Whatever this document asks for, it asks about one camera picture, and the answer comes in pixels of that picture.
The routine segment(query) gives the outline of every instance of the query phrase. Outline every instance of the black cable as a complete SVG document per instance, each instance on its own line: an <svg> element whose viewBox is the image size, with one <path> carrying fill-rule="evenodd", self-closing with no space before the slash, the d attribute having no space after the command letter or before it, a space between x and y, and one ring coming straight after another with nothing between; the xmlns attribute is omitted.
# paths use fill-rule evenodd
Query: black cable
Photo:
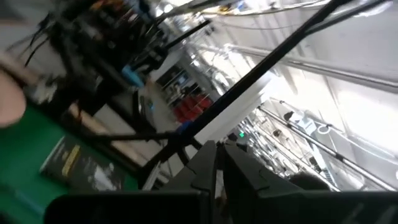
<svg viewBox="0 0 398 224"><path fill-rule="evenodd" d="M49 38L47 37L45 40L43 40L41 43L38 44L38 46L35 47L35 49L32 51L32 53L30 53L29 57L27 58L26 62L25 62L25 67L29 64L30 60L32 60L33 55L36 53L36 51L43 46L47 41L49 40Z"/></svg>
<svg viewBox="0 0 398 224"><path fill-rule="evenodd" d="M36 31L34 34L33 34L33 36L32 36L32 40L30 40L30 42L29 42L29 48L31 48L32 46L33 46L33 43L36 41L36 40L38 40L41 36L42 36L42 34L43 34L43 29L39 29L38 31Z"/></svg>
<svg viewBox="0 0 398 224"><path fill-rule="evenodd" d="M32 38L35 34L31 34L28 35L24 38L22 38L21 40L18 40L17 42L14 42L13 44L11 44L9 47L7 47L6 52L12 50L14 47L17 47L18 45L23 44L24 42L28 41L30 38Z"/></svg>

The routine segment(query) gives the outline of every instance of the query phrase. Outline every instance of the black book cover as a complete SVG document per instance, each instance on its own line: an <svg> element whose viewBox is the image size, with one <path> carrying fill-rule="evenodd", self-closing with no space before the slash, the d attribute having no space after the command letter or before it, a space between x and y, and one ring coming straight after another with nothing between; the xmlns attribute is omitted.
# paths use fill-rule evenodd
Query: black book cover
<svg viewBox="0 0 398 224"><path fill-rule="evenodd" d="M71 189L83 191L122 190L126 175L112 162L93 154L68 136L57 143L40 173Z"/></svg>

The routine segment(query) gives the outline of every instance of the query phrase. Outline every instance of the white cable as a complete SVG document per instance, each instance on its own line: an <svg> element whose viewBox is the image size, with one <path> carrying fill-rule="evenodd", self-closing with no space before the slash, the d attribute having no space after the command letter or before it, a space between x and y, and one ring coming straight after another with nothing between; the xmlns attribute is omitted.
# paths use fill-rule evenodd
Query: white cable
<svg viewBox="0 0 398 224"><path fill-rule="evenodd" d="M217 15L217 16L260 16L260 15L265 15L265 14L273 14L273 13L277 13L277 12L289 11L289 10L298 9L298 8L305 7L305 6L311 6L313 4L317 4L320 2L324 2L324 0L305 2L305 3L300 3L300 4L293 4L290 6L284 6L281 9L269 8L269 9L263 10L261 12L253 12L253 10L250 10L250 11L246 11L243 13L235 13L235 14L228 13L228 12L222 13L222 12L205 12L205 11L202 11L201 13L204 15Z"/></svg>
<svg viewBox="0 0 398 224"><path fill-rule="evenodd" d="M374 156L376 156L376 157L379 158L379 159L385 160L385 161L387 161L387 162L390 162L390 163L392 163L392 164L398 166L398 162L392 161L392 160L387 159L387 158L384 158L384 157L382 157L382 156L379 156L379 155L377 155L377 154L375 154L375 153L373 153L373 152L371 152L371 151L365 149L364 147L362 147L362 146L356 144L354 141L348 139L344 134L341 134L341 133L339 133L338 131L335 131L335 133L337 133L337 134L340 135L341 137L345 138L348 142L350 142L351 144L355 145L356 147L358 147L358 148L364 150L365 152L367 152L367 153L369 153L369 154L371 154L371 155L374 155ZM386 151L381 151L381 152L383 152L384 154L387 154L388 156L392 156L393 158L395 158L394 155L389 154L389 153L387 153Z"/></svg>
<svg viewBox="0 0 398 224"><path fill-rule="evenodd" d="M262 28L262 27L243 27L243 26L236 26L236 25L232 25L232 24L228 24L226 22L219 22L219 21L212 21L212 23L218 23L224 26L228 26L228 27L233 27L233 28L237 28L237 29L247 29L247 30L278 30L278 29L285 29L285 28L291 28L294 26L301 26L301 24L294 24L291 26L285 26L285 27L275 27L275 28Z"/></svg>
<svg viewBox="0 0 398 224"><path fill-rule="evenodd" d="M330 132L330 126L327 124L322 124L317 128L317 131L319 134L329 134Z"/></svg>
<svg viewBox="0 0 398 224"><path fill-rule="evenodd" d="M380 151L382 151L382 152L384 152L384 153L386 153L386 154L388 154L388 155L391 155L391 157L394 157L394 158L397 159L397 156L396 156L396 155L391 154L390 152L387 152L386 150L380 148L379 146L376 146L376 145L374 145L374 144L368 142L367 140L365 140L365 139L363 139L363 138L361 138L361 137L358 137L358 136L354 136L354 137L355 137L356 139L362 141L363 143L365 143L365 144L367 144L367 145L370 145L370 146L372 146L372 147L375 147L376 149L378 149L378 150L380 150Z"/></svg>

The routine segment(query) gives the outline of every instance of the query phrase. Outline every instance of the white pipe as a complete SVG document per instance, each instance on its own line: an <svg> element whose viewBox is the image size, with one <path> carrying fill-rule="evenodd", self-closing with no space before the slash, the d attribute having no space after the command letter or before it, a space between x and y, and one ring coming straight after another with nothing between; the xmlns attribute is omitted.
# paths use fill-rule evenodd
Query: white pipe
<svg viewBox="0 0 398 224"><path fill-rule="evenodd" d="M272 51L271 50L264 50L264 49L255 49L253 47L245 47L245 46L238 46L238 45L231 45L231 44L226 44L226 47L229 47L231 49L236 49L236 50L247 50L249 52L253 53L259 53L261 56L267 56L269 55ZM374 80L380 80L378 77L388 77L389 74L383 74L380 71L376 70L371 70L371 69L366 69L364 70L358 70L357 68L349 67L347 65L337 65L335 63L331 62L324 62L322 60L316 60L316 59L309 59L305 57L300 57L300 56L285 56L282 61L288 61L291 63L298 63L298 64L309 64L312 66L320 67L320 68L327 68L330 70L334 70L337 72L342 72L342 73L349 73L351 75L357 75L356 77L361 78L361 77L366 77L368 79L374 79ZM396 82L393 80L382 80L383 82L388 82L390 84L394 84L395 86L398 86Z"/></svg>

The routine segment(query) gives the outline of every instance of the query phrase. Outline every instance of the green cutting mat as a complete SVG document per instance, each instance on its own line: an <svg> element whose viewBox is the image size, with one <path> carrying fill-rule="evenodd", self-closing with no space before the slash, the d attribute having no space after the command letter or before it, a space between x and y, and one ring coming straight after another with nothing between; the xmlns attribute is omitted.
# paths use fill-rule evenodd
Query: green cutting mat
<svg viewBox="0 0 398 224"><path fill-rule="evenodd" d="M45 158L65 134L59 125L29 107L18 124L0 129L0 183L17 189L30 203L0 190L0 212L20 223L42 223L35 209L44 210L53 199L68 192L62 184L39 174ZM137 190L136 180L127 177L125 189Z"/></svg>

